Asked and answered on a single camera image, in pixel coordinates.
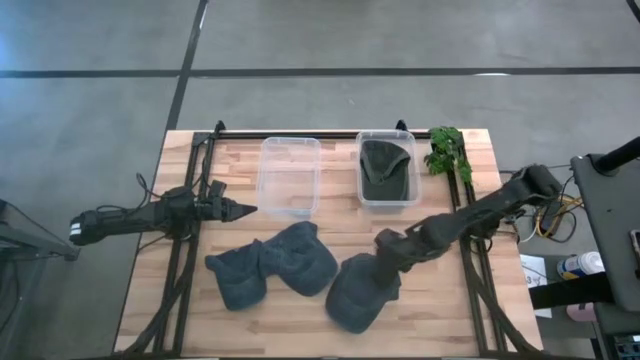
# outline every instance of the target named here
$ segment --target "concrete floor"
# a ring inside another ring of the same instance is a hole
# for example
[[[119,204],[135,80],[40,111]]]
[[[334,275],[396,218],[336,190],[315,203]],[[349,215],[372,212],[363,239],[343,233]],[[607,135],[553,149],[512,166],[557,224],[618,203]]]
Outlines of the concrete floor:
[[[197,5],[2,0],[0,71],[180,69]],[[193,68],[634,66],[639,36],[624,0],[215,0]],[[82,210],[135,206],[135,173],[153,177],[176,84],[0,79],[0,198],[60,236]],[[191,79],[177,127],[482,127],[499,166],[517,169],[637,136],[638,93],[639,75]],[[570,243],[534,239],[522,252],[593,249],[579,219]],[[74,263],[49,260],[16,358],[108,354],[135,239],[85,247]],[[545,346],[579,353],[573,340]]]

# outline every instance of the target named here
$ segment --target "clear plastic container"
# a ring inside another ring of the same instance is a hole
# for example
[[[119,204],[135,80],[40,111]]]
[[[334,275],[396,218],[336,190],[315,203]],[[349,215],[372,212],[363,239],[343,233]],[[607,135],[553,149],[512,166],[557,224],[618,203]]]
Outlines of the clear plastic container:
[[[320,142],[312,138],[270,137],[262,142],[258,209],[309,217],[318,207]]]
[[[362,168],[360,167],[360,152],[362,145],[369,140],[379,140],[391,142],[403,148],[411,160],[408,164],[409,188],[407,200],[402,201],[380,201],[365,199],[362,190]],[[356,158],[356,172],[358,174],[358,198],[370,210],[402,210],[405,207],[412,206],[420,202],[422,198],[422,182],[420,179],[420,170],[416,158],[416,139],[413,134],[401,130],[369,130],[363,131],[356,137],[356,145],[358,147],[358,156]]]

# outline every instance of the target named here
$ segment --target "wooden tabletop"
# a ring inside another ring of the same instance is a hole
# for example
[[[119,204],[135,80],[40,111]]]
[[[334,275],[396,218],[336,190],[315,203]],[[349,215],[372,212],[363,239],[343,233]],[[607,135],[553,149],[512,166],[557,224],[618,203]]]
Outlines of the wooden tabletop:
[[[478,198],[500,187],[487,130],[463,130]],[[154,191],[184,182],[193,131],[170,131],[165,139]],[[256,204],[261,140],[218,140],[211,178],[227,183],[224,196]],[[417,140],[417,157],[429,151]],[[374,252],[373,239],[384,228],[402,231],[429,215],[451,212],[445,176],[431,176],[424,164],[422,201],[398,215],[372,215],[361,208],[356,188],[353,140],[321,140],[319,206],[311,221],[319,239],[338,262],[361,252]],[[204,222],[184,337],[183,356],[206,357],[420,357],[477,355],[460,248],[437,260],[417,264],[401,274],[400,299],[389,302],[363,334],[343,331],[328,318],[328,287],[303,297],[277,276],[267,279],[267,296],[239,312],[226,310],[214,274],[204,257],[267,240],[293,221],[274,220],[260,210],[231,223]],[[158,236],[145,234],[142,244]],[[160,241],[137,257],[115,350],[131,344],[160,305],[171,243]],[[527,340],[542,348],[529,293],[512,236],[496,236],[489,253],[498,301]],[[487,337],[493,342],[487,311]],[[167,339],[172,339],[175,311]]]

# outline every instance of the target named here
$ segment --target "leafy herb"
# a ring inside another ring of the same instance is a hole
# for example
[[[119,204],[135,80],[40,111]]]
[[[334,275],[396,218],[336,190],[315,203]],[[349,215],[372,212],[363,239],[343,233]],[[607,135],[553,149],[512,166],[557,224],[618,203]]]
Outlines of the leafy herb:
[[[430,130],[433,152],[424,161],[431,175],[438,175],[458,167],[462,181],[471,182],[471,166],[462,157],[462,133],[454,127],[441,126]]]

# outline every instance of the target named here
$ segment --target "dark gray cloth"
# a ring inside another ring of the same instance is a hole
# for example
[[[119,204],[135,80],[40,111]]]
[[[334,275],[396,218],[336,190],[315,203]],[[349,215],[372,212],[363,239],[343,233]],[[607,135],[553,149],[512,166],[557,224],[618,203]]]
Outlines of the dark gray cloth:
[[[387,301],[398,300],[400,276],[381,288],[373,280],[375,265],[376,257],[371,254],[358,254],[343,261],[327,295],[325,308],[329,317],[349,332],[364,332]]]
[[[262,246],[260,272],[279,275],[297,293],[313,296],[338,272],[338,263],[318,239],[318,226],[299,222],[278,233]]]
[[[411,156],[402,147],[367,140],[360,149],[362,194],[367,200],[402,201],[409,197]]]
[[[267,282],[258,271],[263,244],[251,244],[204,258],[207,269],[216,274],[218,288],[227,309],[243,310],[259,303],[267,293]]]

